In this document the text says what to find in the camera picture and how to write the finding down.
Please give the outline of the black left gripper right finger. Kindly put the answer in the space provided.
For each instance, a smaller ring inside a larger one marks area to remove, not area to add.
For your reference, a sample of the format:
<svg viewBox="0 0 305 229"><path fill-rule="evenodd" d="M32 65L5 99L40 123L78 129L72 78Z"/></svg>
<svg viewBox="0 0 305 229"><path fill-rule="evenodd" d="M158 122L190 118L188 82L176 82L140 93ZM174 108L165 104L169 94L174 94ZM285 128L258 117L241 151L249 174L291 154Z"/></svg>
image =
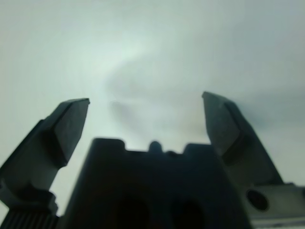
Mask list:
<svg viewBox="0 0 305 229"><path fill-rule="evenodd" d="M206 130L215 152L232 180L240 186L284 184L266 149L238 106L204 92Z"/></svg>

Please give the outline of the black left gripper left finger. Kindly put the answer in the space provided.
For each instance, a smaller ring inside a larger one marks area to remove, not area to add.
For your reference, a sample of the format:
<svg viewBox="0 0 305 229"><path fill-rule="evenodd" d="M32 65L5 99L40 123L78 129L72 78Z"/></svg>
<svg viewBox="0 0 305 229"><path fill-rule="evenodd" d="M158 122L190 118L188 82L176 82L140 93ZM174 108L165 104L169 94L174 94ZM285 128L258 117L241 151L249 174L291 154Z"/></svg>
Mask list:
<svg viewBox="0 0 305 229"><path fill-rule="evenodd" d="M81 138L89 104L88 98L60 103L1 166L0 199L9 209L57 210L50 187Z"/></svg>

